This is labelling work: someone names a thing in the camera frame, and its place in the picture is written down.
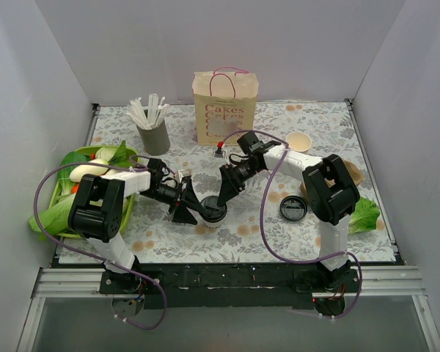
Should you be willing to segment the white paper coffee cup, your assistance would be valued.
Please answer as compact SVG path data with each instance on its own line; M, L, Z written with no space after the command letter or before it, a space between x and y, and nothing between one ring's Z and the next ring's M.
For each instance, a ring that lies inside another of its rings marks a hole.
M224 220L226 219L225 216L223 217L218 217L218 218L206 218L206 217L202 217L202 220L204 221L204 225L209 229L209 230L214 230L217 231L220 226L224 223Z

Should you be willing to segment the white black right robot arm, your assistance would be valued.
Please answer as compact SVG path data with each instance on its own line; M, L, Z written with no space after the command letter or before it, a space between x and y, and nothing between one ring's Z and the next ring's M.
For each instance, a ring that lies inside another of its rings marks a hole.
M221 166L218 206L238 196L246 181L263 170L270 171L272 176L282 173L302 182L309 206L319 220L320 232L318 257L303 264L316 267L318 285L323 290L336 290L356 260L348 252L348 231L351 214L360 199L343 160L335 154L320 158L293 151L285 140L275 136L268 143L262 142L258 130L239 130L237 134L238 146L246 158Z

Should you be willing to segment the stack of white paper cups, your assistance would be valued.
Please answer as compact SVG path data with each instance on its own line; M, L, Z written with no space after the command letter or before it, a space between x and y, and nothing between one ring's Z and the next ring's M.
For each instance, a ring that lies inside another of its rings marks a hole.
M291 150L299 153L307 153L312 146L311 138L303 132L289 133L285 141Z

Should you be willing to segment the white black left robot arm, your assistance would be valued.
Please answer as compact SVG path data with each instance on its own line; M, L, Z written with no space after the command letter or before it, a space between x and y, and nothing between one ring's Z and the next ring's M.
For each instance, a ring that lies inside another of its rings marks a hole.
M125 293L134 293L142 283L139 261L120 234L123 201L141 194L169 206L174 223L197 224L192 211L203 212L194 193L191 177L172 180L166 164L151 158L146 171L120 172L109 176L86 174L82 177L70 210L68 225L85 238L102 256L109 278Z

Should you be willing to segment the black plastic cup lid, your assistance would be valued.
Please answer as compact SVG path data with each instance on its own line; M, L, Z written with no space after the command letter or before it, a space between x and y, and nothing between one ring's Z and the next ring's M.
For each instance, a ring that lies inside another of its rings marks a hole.
M218 206L217 196L206 196L201 202L202 211L199 213L201 217L218 218L227 215L227 205Z

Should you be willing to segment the kraft paper cakes bag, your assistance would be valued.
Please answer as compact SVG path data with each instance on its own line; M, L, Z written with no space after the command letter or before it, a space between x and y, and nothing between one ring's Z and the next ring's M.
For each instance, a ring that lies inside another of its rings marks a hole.
M215 145L235 141L239 130L251 130L258 96L255 74L236 67L196 72L192 82L197 142Z

